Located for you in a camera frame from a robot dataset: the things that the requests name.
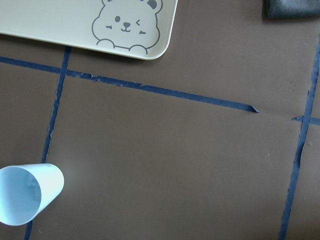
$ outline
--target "blue tape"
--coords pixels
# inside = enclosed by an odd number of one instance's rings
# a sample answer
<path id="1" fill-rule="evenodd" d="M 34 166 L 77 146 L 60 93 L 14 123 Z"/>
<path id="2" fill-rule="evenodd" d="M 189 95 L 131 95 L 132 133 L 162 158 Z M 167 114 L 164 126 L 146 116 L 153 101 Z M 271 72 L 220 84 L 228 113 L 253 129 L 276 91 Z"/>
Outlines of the blue tape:
<path id="1" fill-rule="evenodd" d="M 315 101 L 316 88 L 317 88 L 318 76 L 319 76 L 319 61 L 320 61 L 320 40 L 318 42 L 318 46 L 316 49 L 316 55 L 315 55 L 314 66 L 313 66 L 312 77 L 311 77 L 312 87 L 307 97 L 305 112 L 302 119 L 302 126 L 301 126 L 300 136 L 299 136 L 297 149 L 295 153 L 291 180 L 290 180 L 288 195 L 286 198 L 286 203 L 285 203 L 285 208 L 284 208 L 284 213 L 283 213 L 283 218 L 282 218 L 282 223 L 280 228 L 279 240 L 285 240 L 287 231 L 288 231 L 292 204 L 294 201 L 297 182 L 299 178 L 301 156 L 302 156 L 303 148 L 307 139 L 308 128 L 311 122 L 312 109 Z"/>
<path id="2" fill-rule="evenodd" d="M 293 119 L 294 121 L 301 122 L 304 120 L 304 116 L 298 116 Z M 310 118 L 310 124 L 320 125 L 320 118 Z"/>
<path id="3" fill-rule="evenodd" d="M 59 67 L 55 67 L 55 66 L 48 66 L 48 65 L 43 65 L 43 64 L 29 62 L 29 61 L 16 60 L 16 59 L 7 58 L 3 56 L 0 56 L 0 63 L 25 67 L 29 69 L 41 70 L 41 71 L 55 73 L 55 74 L 60 73 L 60 70 L 61 70 Z"/>
<path id="4" fill-rule="evenodd" d="M 24 235 L 24 240 L 29 240 L 31 233 L 32 233 L 32 225 L 33 225 L 34 221 L 31 220 L 30 222 L 27 223 L 26 225 L 26 229 L 25 229 L 25 235 Z"/>
<path id="5" fill-rule="evenodd" d="M 56 118 L 57 118 L 58 109 L 59 109 L 59 105 L 60 105 L 60 98 L 62 95 L 62 90 L 64 88 L 64 82 L 65 82 L 65 78 L 66 78 L 66 72 L 67 72 L 70 52 L 71 52 L 71 47 L 66 46 L 65 51 L 64 51 L 62 66 L 60 69 L 59 81 L 58 81 L 57 88 L 56 88 L 56 99 L 54 100 L 53 107 L 52 107 L 51 118 L 50 118 L 49 128 L 48 128 L 48 135 L 46 136 L 44 149 L 43 149 L 43 153 L 42 153 L 42 158 L 41 158 L 42 164 L 46 163 L 46 161 L 47 161 L 47 156 L 48 156 L 50 143 L 51 143 L 51 139 L 52 139 L 52 132 L 55 128 Z"/>
<path id="6" fill-rule="evenodd" d="M 182 98 L 182 99 L 188 99 L 188 100 L 192 100 L 192 101 L 197 101 L 197 102 L 202 102 L 202 103 L 207 103 L 207 104 L 223 106 L 223 107 L 227 107 L 227 108 L 248 111 L 248 112 L 252 112 L 252 113 L 259 113 L 259 111 L 257 109 L 255 109 L 255 107 L 253 107 L 252 105 L 234 102 L 234 101 L 228 101 L 228 100 L 223 100 L 223 99 L 218 99 L 218 98 L 213 98 L 213 97 L 208 97 L 208 96 L 201 96 L 201 95 L 196 95 L 196 94 L 182 92 L 182 91 L 176 91 L 176 90 L 170 90 L 170 89 L 165 89 L 165 88 L 156 87 L 156 86 L 143 85 L 142 83 L 124 81 L 124 80 L 119 80 L 119 79 L 110 78 L 110 77 L 93 76 L 90 73 L 79 72 L 79 71 L 67 70 L 66 75 L 70 76 L 70 77 L 87 79 L 87 80 L 91 80 L 91 81 L 95 81 L 95 82 L 99 82 L 99 83 L 105 83 L 105 84 L 111 84 L 111 85 L 131 88 L 131 89 L 137 89 L 137 90 L 142 90 L 142 91 L 146 91 L 146 92 L 150 92 L 150 93 L 172 96 L 172 97 Z"/>

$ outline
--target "dark cloth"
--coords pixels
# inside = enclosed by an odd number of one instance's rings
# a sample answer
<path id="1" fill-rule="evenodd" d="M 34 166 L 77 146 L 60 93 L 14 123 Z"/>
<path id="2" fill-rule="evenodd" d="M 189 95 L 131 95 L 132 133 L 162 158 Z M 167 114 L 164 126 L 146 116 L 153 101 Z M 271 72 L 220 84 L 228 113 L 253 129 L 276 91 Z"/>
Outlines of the dark cloth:
<path id="1" fill-rule="evenodd" d="M 320 16 L 320 0 L 266 0 L 268 18 Z"/>

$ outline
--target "cartoon bear face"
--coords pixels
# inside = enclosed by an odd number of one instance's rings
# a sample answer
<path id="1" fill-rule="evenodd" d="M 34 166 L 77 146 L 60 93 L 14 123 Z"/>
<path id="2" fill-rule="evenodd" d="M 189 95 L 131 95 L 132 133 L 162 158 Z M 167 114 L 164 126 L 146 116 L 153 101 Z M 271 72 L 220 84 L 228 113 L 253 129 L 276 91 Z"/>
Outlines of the cartoon bear face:
<path id="1" fill-rule="evenodd" d="M 92 23 L 92 33 L 101 41 L 109 41 L 113 48 L 129 51 L 140 46 L 152 48 L 160 38 L 157 14 L 162 0 L 102 0 L 103 7 Z"/>

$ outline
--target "paper cup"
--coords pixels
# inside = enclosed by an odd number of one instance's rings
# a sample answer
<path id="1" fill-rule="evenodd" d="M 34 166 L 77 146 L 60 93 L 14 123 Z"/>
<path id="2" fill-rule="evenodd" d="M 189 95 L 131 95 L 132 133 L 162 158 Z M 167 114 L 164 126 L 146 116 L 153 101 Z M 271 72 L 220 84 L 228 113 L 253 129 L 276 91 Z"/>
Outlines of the paper cup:
<path id="1" fill-rule="evenodd" d="M 0 169 L 0 222 L 19 226 L 31 221 L 64 187 L 60 169 L 48 163 Z"/>

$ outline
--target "tray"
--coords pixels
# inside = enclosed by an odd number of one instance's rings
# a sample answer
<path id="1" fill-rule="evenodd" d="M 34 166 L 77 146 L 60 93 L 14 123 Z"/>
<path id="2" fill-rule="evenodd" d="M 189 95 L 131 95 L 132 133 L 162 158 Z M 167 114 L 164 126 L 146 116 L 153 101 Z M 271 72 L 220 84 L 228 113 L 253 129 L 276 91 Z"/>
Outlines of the tray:
<path id="1" fill-rule="evenodd" d="M 1 0 L 0 33 L 153 60 L 168 48 L 178 0 Z"/>

